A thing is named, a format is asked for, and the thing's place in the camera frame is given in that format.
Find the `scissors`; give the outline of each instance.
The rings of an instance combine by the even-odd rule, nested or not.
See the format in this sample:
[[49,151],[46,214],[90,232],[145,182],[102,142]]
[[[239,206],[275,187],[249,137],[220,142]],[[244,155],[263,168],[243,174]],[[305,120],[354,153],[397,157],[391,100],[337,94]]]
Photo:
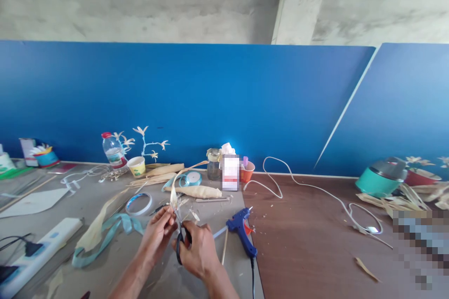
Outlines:
[[184,230],[186,231],[186,239],[189,241],[190,244],[192,244],[192,235],[187,230],[187,228],[183,227],[182,222],[181,222],[181,217],[179,217],[178,212],[176,211],[175,207],[173,206],[173,204],[171,202],[170,202],[170,205],[173,208],[173,211],[176,215],[176,219],[178,220],[178,224],[179,224],[179,235],[178,235],[178,238],[176,239],[176,258],[178,259],[179,265],[182,265],[181,257],[179,255],[179,242],[184,243],[184,237],[182,236],[182,228],[184,228]]

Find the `bottle cap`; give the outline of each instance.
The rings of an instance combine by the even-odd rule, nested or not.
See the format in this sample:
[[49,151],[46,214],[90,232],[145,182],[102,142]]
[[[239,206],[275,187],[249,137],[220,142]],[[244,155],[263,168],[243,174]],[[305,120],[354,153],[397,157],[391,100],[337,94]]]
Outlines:
[[217,162],[220,152],[218,149],[208,149],[206,152],[207,159],[211,162]]

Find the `plastic water bottle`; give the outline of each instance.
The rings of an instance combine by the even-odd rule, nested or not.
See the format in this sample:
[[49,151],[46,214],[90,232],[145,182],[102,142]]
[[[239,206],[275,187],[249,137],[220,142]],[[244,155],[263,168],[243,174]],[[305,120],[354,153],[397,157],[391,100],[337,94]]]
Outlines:
[[109,163],[111,164],[112,169],[117,170],[126,170],[126,160],[125,155],[123,154],[123,148],[120,142],[112,136],[110,132],[104,132],[101,134],[103,138],[103,151],[108,158]]

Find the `red pot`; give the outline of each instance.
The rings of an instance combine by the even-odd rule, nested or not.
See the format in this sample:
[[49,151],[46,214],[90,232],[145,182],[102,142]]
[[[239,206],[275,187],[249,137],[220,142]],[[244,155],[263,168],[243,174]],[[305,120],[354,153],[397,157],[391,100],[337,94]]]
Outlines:
[[409,186],[415,185],[433,185],[434,183],[441,180],[441,177],[435,175],[431,172],[418,169],[416,172],[413,170],[409,170],[407,174],[407,178],[404,181]]

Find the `glass jar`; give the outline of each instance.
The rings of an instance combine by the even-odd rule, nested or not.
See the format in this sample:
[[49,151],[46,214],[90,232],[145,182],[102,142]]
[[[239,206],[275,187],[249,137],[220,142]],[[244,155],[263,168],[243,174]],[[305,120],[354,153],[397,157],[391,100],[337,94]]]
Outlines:
[[218,162],[218,157],[220,156],[220,151],[218,149],[208,149],[207,150],[207,178],[212,181],[220,179],[220,163]]

